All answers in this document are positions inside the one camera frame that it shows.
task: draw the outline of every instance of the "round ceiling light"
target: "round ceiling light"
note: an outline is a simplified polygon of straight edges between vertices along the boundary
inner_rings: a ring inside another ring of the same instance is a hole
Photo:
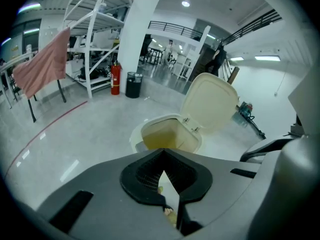
[[[190,6],[190,3],[187,2],[187,1],[183,1],[183,2],[182,2],[182,5],[183,5],[184,7],[189,7],[189,6]]]

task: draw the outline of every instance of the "white table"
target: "white table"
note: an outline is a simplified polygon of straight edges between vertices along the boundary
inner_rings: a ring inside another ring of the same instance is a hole
[[[11,86],[10,86],[10,81],[9,81],[7,69],[9,69],[9,68],[12,67],[13,65],[15,65],[15,64],[17,64],[17,63],[19,63],[19,62],[21,62],[21,61],[23,61],[23,60],[25,60],[25,59],[28,59],[28,58],[29,58],[29,61],[30,61],[30,60],[33,58],[33,56],[34,56],[34,53],[35,53],[35,52],[28,52],[28,53],[22,54],[22,55],[20,55],[20,56],[18,56],[18,57],[15,57],[14,59],[8,61],[6,64],[0,66],[0,76],[1,76],[2,74],[5,75],[5,79],[6,79],[6,82],[7,82],[7,84],[8,84],[8,89],[9,89],[9,92],[11,93],[11,95],[12,95],[12,98],[14,98],[14,93],[13,93],[12,89],[10,88]],[[1,88],[1,90],[2,90],[2,93],[3,93],[4,97],[5,97],[5,100],[6,100],[7,105],[8,105],[9,108],[11,109],[12,106],[11,106],[10,101],[9,101],[9,99],[8,99],[8,96],[7,96],[6,92],[5,92],[5,88],[4,88],[4,85],[3,85],[3,82],[2,82],[2,78],[1,78],[1,77],[0,77],[0,88]]]

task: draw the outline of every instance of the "fire extinguisher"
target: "fire extinguisher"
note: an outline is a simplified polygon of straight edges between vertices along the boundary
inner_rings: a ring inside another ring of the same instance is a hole
[[[111,66],[111,94],[118,95],[120,93],[120,72],[121,65],[118,61]]]

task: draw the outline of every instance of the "black railing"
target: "black railing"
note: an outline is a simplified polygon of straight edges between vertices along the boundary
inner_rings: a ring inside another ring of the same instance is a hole
[[[191,38],[191,39],[195,39],[197,41],[201,39],[203,34],[199,31],[196,31],[194,29],[191,29],[185,26],[180,26],[180,25],[176,25],[168,22],[162,22],[162,21],[150,21],[148,29],[168,31],[171,33],[175,33],[181,36]]]
[[[281,16],[279,15],[279,13],[276,12],[276,10],[273,9],[271,11],[268,11],[264,15],[260,16],[259,18],[256,18],[254,21],[250,22],[243,28],[239,29],[237,32],[227,37],[225,40],[222,41],[222,44],[224,46],[228,45],[236,39],[241,38],[245,34],[261,29],[281,19]]]

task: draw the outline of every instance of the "draped pink fabric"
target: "draped pink fabric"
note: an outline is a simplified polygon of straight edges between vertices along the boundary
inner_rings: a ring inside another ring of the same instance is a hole
[[[13,70],[16,85],[30,99],[36,92],[54,80],[66,77],[67,46],[70,28],[61,31],[32,60]]]

